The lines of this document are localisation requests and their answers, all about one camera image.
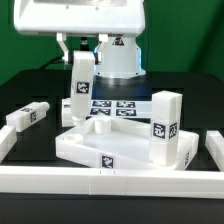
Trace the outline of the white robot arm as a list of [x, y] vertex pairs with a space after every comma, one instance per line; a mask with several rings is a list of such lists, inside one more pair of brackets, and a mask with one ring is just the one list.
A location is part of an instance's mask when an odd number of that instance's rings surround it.
[[69, 36], [96, 37], [95, 75], [142, 76], [136, 38], [145, 29], [144, 0], [14, 0], [14, 27], [23, 34], [54, 35], [69, 61]]

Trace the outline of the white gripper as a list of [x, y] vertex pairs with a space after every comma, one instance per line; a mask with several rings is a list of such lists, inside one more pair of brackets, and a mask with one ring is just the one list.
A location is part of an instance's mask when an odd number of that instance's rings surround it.
[[14, 26], [20, 33], [57, 33], [65, 64], [73, 60], [66, 34], [100, 34], [94, 51], [95, 63], [100, 64], [108, 35], [138, 36], [143, 32], [143, 3], [144, 0], [14, 0]]

